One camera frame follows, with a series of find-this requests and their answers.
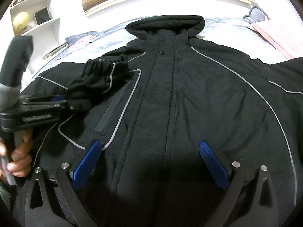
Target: globe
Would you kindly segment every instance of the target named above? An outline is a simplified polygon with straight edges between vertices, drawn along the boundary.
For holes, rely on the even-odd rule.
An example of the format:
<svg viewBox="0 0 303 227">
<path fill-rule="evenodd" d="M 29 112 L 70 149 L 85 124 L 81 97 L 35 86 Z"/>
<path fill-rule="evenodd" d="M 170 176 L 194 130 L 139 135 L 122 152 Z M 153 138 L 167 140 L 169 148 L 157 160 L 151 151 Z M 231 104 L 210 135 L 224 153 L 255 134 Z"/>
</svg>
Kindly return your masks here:
<svg viewBox="0 0 303 227">
<path fill-rule="evenodd" d="M 28 21 L 29 21 L 29 14 L 27 12 L 18 13 L 13 20 L 14 33 L 16 35 L 22 33 L 26 29 Z"/>
</svg>

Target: fabric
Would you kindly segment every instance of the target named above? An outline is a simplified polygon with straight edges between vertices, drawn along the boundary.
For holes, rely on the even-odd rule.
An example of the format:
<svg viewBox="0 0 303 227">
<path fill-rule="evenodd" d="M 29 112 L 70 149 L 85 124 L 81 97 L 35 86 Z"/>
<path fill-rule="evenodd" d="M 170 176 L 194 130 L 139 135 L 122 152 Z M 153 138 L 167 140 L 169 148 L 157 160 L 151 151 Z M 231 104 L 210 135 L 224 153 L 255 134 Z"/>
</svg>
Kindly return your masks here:
<svg viewBox="0 0 303 227">
<path fill-rule="evenodd" d="M 272 20 L 250 25 L 288 60 L 303 57 L 303 40 L 288 30 L 286 26 Z"/>
<path fill-rule="evenodd" d="M 91 36 L 91 35 L 82 37 L 77 42 L 75 42 L 72 46 L 69 47 L 69 52 L 73 52 L 80 48 L 85 47 L 85 45 L 87 45 L 88 43 L 91 43 L 94 38 L 95 38 L 95 36 Z"/>
<path fill-rule="evenodd" d="M 115 50 L 119 47 L 126 46 L 128 42 L 136 37 L 125 30 L 125 26 L 131 22 L 144 19 L 145 17 L 132 19 L 118 24 L 103 31 L 91 31 L 80 35 L 74 35 L 66 38 L 71 47 L 75 42 L 83 37 L 94 37 L 85 47 L 78 47 L 76 51 L 66 49 L 32 78 L 41 74 L 62 62 L 79 62 L 85 63 L 88 59 L 94 59 Z M 250 56 L 251 59 L 260 59 L 263 63 L 274 64 L 287 60 L 278 50 L 268 43 L 262 36 L 249 30 L 246 26 L 249 23 L 263 21 L 265 14 L 259 7 L 254 7 L 249 18 L 204 18 L 205 27 L 198 34 L 199 38 L 215 42 L 216 44 L 238 49 Z"/>
<path fill-rule="evenodd" d="M 187 15 L 127 25 L 138 39 L 99 57 L 126 55 L 131 71 L 127 83 L 106 92 L 89 112 L 62 124 L 60 131 L 69 141 L 57 127 L 52 129 L 37 155 L 37 166 L 48 170 L 82 151 L 73 143 L 86 147 L 98 139 L 103 148 L 108 144 L 79 190 L 104 227 L 200 226 L 224 195 L 200 157 L 204 139 L 243 167 L 267 166 L 279 226 L 302 197 L 303 59 L 263 64 L 236 49 L 198 39 L 204 26 L 201 16 Z M 40 76 L 68 86 L 83 66 L 61 63 Z M 95 130 L 126 84 L 114 111 L 103 119 L 104 128 Z M 24 91 L 65 92 L 42 78 Z M 34 131 L 34 151 L 49 128 Z M 14 207 L 21 223 L 26 185 Z"/>
<path fill-rule="evenodd" d="M 245 15 L 243 19 L 249 24 L 264 20 L 270 20 L 265 11 L 261 9 L 257 3 L 255 3 L 254 6 L 250 9 L 249 15 Z"/>
<path fill-rule="evenodd" d="M 6 190 L 5 185 L 0 181 L 0 197 L 4 204 L 6 205 L 7 209 L 11 209 L 11 194 Z"/>
<path fill-rule="evenodd" d="M 101 94 L 125 81 L 129 76 L 128 57 L 117 60 L 88 60 L 80 77 L 69 85 L 66 99 L 100 100 Z"/>
</svg>

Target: white shelf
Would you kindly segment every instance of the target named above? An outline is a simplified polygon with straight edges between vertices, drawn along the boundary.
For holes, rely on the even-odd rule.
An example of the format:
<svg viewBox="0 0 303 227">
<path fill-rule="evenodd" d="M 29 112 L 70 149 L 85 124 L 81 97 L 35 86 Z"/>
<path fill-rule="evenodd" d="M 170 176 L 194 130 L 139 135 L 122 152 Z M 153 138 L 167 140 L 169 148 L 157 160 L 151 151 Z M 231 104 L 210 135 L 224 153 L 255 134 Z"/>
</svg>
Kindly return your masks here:
<svg viewBox="0 0 303 227">
<path fill-rule="evenodd" d="M 36 34 L 36 33 L 40 32 L 40 31 L 45 30 L 46 28 L 52 26 L 57 21 L 60 21 L 60 18 L 51 19 L 51 20 L 49 20 L 47 22 L 44 22 L 44 23 L 42 23 L 42 24 L 40 24 L 40 25 L 38 25 L 38 26 L 30 29 L 29 31 L 23 33 L 22 36 L 25 36 L 25 35 L 31 35 L 32 36 L 33 34 Z"/>
<path fill-rule="evenodd" d="M 31 7 L 37 6 L 42 3 L 46 3 L 48 0 L 25 0 L 18 4 L 16 4 L 13 8 L 11 8 L 11 13 L 13 15 L 17 15 L 20 12 L 27 11 Z"/>
</svg>

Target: bed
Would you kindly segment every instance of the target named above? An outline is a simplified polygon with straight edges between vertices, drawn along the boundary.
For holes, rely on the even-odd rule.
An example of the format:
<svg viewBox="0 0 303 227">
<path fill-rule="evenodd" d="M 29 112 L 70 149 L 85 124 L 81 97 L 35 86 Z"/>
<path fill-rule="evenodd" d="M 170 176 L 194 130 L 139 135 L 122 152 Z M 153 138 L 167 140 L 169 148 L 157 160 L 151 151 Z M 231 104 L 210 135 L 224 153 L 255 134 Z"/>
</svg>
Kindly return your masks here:
<svg viewBox="0 0 303 227">
<path fill-rule="evenodd" d="M 275 64 L 286 61 L 287 58 L 275 49 L 263 36 L 249 29 L 252 22 L 264 20 L 265 13 L 255 5 L 250 14 L 244 18 L 205 18 L 205 27 L 197 35 L 203 40 L 213 41 L 216 44 L 228 46 L 242 51 L 251 59 L 259 58 L 263 63 Z M 125 21 L 103 31 L 90 31 L 66 38 L 68 48 L 46 63 L 31 79 L 25 79 L 22 89 L 31 83 L 40 73 L 62 63 L 86 63 L 88 59 L 95 59 L 101 55 L 117 49 L 135 39 L 125 30 L 125 26 L 135 18 Z"/>
</svg>

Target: pink pillow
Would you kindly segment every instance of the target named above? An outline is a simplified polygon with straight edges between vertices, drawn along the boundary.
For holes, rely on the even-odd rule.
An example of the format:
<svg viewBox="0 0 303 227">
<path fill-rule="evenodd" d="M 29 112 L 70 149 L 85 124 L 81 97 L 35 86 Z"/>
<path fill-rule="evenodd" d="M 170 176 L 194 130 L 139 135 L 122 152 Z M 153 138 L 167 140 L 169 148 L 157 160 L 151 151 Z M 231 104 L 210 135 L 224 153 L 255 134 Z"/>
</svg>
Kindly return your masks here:
<svg viewBox="0 0 303 227">
<path fill-rule="evenodd" d="M 288 60 L 303 57 L 303 41 L 284 25 L 272 20 L 250 24 L 272 46 L 279 50 Z"/>
</svg>

